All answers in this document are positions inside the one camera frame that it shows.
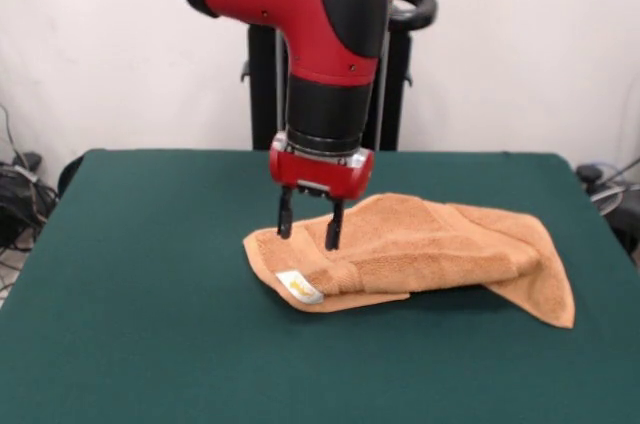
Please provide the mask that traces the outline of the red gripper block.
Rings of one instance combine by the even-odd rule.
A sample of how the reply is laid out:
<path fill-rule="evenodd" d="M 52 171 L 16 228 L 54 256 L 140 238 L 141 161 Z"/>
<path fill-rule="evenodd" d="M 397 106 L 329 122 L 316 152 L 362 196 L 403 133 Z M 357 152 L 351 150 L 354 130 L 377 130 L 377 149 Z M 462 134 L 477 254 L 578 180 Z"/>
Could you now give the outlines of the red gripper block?
<path fill-rule="evenodd" d="M 344 200 L 358 199 L 366 190 L 374 165 L 374 153 L 359 148 L 346 157 L 323 157 L 294 148 L 285 132 L 277 132 L 269 149 L 269 170 L 272 179 L 280 184 L 277 235 L 291 236 L 293 211 L 292 188 L 305 188 L 328 195 L 333 212 L 327 225 L 325 249 L 337 250 L 344 217 Z"/>

